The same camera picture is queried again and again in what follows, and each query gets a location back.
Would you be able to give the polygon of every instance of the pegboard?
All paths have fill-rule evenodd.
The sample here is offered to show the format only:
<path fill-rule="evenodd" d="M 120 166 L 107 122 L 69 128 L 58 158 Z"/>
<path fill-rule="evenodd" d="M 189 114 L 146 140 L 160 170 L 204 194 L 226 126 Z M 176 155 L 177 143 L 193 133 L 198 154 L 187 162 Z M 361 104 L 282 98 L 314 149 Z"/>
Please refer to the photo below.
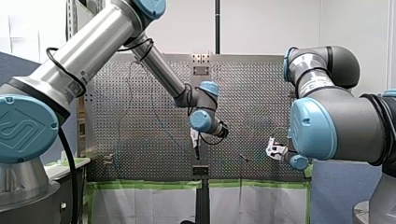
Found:
<path fill-rule="evenodd" d="M 165 59 L 183 82 L 191 82 L 192 55 Z M 133 60 L 115 55 L 88 88 L 86 144 L 95 152 L 89 179 L 190 180 L 194 152 L 187 111 L 175 108 L 166 90 Z M 303 180 L 302 172 L 265 157 L 275 128 L 277 139 L 287 140 L 281 128 L 288 127 L 291 86 L 282 79 L 282 57 L 211 55 L 209 65 L 220 84 L 218 116 L 231 131 L 206 153 L 209 177 Z"/>

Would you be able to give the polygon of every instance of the wire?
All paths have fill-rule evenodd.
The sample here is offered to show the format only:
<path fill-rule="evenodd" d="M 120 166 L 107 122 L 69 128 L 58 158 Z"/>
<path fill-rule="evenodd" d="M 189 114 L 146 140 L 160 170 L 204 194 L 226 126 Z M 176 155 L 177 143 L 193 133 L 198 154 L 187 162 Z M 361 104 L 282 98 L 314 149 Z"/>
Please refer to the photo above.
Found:
<path fill-rule="evenodd" d="M 132 77 L 132 66 L 134 65 L 134 63 L 136 63 L 136 61 L 133 61 L 129 64 L 129 71 L 128 71 L 128 77 L 126 78 L 126 83 L 128 85 L 128 91 L 129 91 L 129 95 L 130 95 L 130 99 L 128 101 L 128 105 L 127 105 L 127 110 L 125 111 L 125 113 L 122 114 L 122 116 L 119 118 L 119 120 L 117 121 L 117 144 L 116 144 L 116 152 L 115 154 L 115 162 L 116 162 L 116 167 L 120 168 L 120 152 L 119 152 L 119 146 L 120 146 L 120 126 L 121 126 L 121 122 L 122 120 L 129 114 L 131 105 L 132 105 L 132 101 L 133 101 L 133 89 L 132 89 L 132 85 L 131 85 L 131 77 Z"/>
<path fill-rule="evenodd" d="M 286 52 L 285 58 L 284 58 L 284 64 L 283 64 L 283 76 L 286 81 L 291 81 L 290 76 L 289 76 L 289 59 L 291 53 L 297 49 L 296 47 L 291 47 L 288 49 L 288 52 Z"/>
<path fill-rule="evenodd" d="M 132 87 L 132 84 L 131 84 L 132 66 L 135 63 L 137 63 L 137 64 L 141 63 L 149 55 L 149 53 L 151 52 L 151 49 L 154 46 L 154 41 L 151 38 L 149 38 L 149 39 L 143 41 L 142 43 L 139 43 L 139 44 L 137 44 L 137 45 L 135 45 L 133 47 L 130 47 L 128 49 L 119 49 L 118 50 L 118 51 L 126 51 L 126 50 L 135 49 L 135 48 L 137 48 L 137 47 L 139 47 L 139 46 L 141 46 L 141 45 L 143 45 L 143 44 L 145 44 L 147 42 L 149 42 L 149 46 L 148 46 L 148 48 L 146 50 L 145 55 L 141 59 L 138 59 L 136 61 L 132 61 L 130 63 L 130 65 L 129 65 L 129 71 L 128 71 L 128 77 L 127 77 L 126 83 L 128 84 L 130 100 L 128 102 L 127 111 L 119 118 L 119 120 L 117 122 L 117 144 L 116 144 L 116 151 L 115 151 L 114 154 L 115 154 L 115 165 L 116 165 L 116 168 L 118 170 L 120 169 L 120 151 L 119 151 L 119 146 L 120 146 L 120 126 L 121 126 L 122 120 L 129 114 L 129 111 L 130 111 L 130 108 L 131 108 L 131 105 L 132 105 L 132 102 L 133 102 L 133 97 L 132 97 L 133 87 Z"/>
<path fill-rule="evenodd" d="M 150 42 L 150 44 L 153 44 L 153 43 L 154 43 L 154 41 L 153 41 L 151 38 L 149 38 L 149 39 L 147 39 L 147 40 L 145 40 L 145 41 L 143 41 L 143 42 L 141 42 L 141 43 L 139 43 L 139 44 L 136 44 L 136 45 L 134 45 L 134 46 L 132 46 L 132 47 L 130 47 L 130 48 L 127 48 L 127 49 L 119 49 L 119 50 L 117 50 L 117 52 L 123 52 L 123 51 L 128 51 L 128 50 L 131 50 L 131 49 L 135 49 L 135 48 L 137 48 L 137 47 L 140 47 L 140 46 L 144 45 L 144 44 L 147 43 L 147 42 Z"/>
<path fill-rule="evenodd" d="M 74 163 L 73 152 L 70 148 L 67 138 L 64 135 L 64 130 L 62 128 L 59 129 L 58 132 L 59 138 L 61 139 L 62 146 L 64 147 L 64 152 L 66 153 L 67 160 L 69 162 L 70 167 L 70 175 L 72 177 L 72 224 L 78 223 L 78 181 L 77 181 L 77 170 L 76 165 Z"/>
<path fill-rule="evenodd" d="M 152 112 L 154 113 L 154 116 L 156 118 L 156 120 L 160 123 L 161 128 L 163 129 L 163 131 L 166 133 L 166 135 L 168 135 L 168 137 L 172 140 L 172 142 L 175 143 L 175 145 L 177 145 L 177 147 L 183 149 L 184 151 L 188 152 L 184 147 L 182 147 L 177 140 L 175 139 L 175 137 L 169 133 L 169 131 L 166 129 L 165 125 L 163 124 L 163 121 L 160 119 L 160 116 L 157 113 L 157 110 L 155 109 L 155 104 L 154 104 L 154 80 L 153 78 L 151 78 L 151 96 L 150 96 L 150 101 L 151 101 L 151 109 Z"/>
<path fill-rule="evenodd" d="M 192 112 L 192 86 L 189 83 L 185 83 L 184 85 L 189 87 L 189 94 L 187 95 L 186 98 L 187 104 L 189 105 L 189 107 L 187 108 L 187 116 L 189 117 Z"/>
<path fill-rule="evenodd" d="M 47 48 L 46 52 L 47 52 L 47 56 L 49 57 L 49 59 L 59 68 L 61 69 L 65 74 L 67 74 L 68 76 L 70 76 L 75 82 L 77 82 L 77 84 L 82 88 L 82 92 L 77 95 L 76 97 L 80 97 L 82 95 L 85 94 L 85 92 L 87 91 L 87 89 L 85 88 L 84 83 L 82 83 L 78 78 L 76 78 L 76 76 L 74 76 L 73 74 L 71 74 L 70 72 L 68 72 L 63 65 L 61 65 L 58 61 L 56 61 L 56 59 L 53 57 L 53 55 L 50 53 L 52 50 L 56 51 L 58 49 L 56 48 Z"/>
<path fill-rule="evenodd" d="M 381 100 L 378 96 L 374 94 L 363 94 L 361 97 L 368 99 L 370 103 L 372 103 L 373 107 L 375 108 L 375 112 L 377 113 L 377 115 L 381 119 L 382 124 L 384 125 L 384 150 L 382 151 L 381 156 L 377 161 L 370 163 L 374 166 L 378 166 L 384 163 L 389 157 L 393 149 L 393 142 L 396 140 L 396 131 L 393 126 L 391 114 L 388 112 L 383 100 Z"/>
<path fill-rule="evenodd" d="M 216 146 L 216 145 L 220 144 L 220 143 L 224 140 L 224 138 L 220 138 L 220 140 L 219 140 L 218 142 L 211 143 L 211 142 L 206 141 L 206 140 L 204 139 L 204 137 L 201 135 L 201 133 L 199 133 L 199 136 L 201 137 L 201 139 L 202 139 L 205 143 L 207 143 L 207 144 L 210 145 L 210 146 Z"/>
<path fill-rule="evenodd" d="M 200 90 L 204 94 L 206 94 L 213 101 L 213 103 L 216 105 L 216 109 L 218 108 L 218 101 L 215 98 L 213 98 L 213 96 L 211 96 L 209 92 L 207 92 L 206 90 L 202 89 L 201 87 L 195 87 L 195 89 L 196 90 Z"/>

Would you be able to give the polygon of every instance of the blue logo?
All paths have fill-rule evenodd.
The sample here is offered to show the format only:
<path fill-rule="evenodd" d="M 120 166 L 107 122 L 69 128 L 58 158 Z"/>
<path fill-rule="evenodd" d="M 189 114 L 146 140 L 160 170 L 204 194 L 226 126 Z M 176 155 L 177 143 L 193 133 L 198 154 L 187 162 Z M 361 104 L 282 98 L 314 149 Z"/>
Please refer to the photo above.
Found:
<path fill-rule="evenodd" d="M 0 148 L 23 152 L 45 129 L 44 124 L 18 108 L 0 111 Z"/>

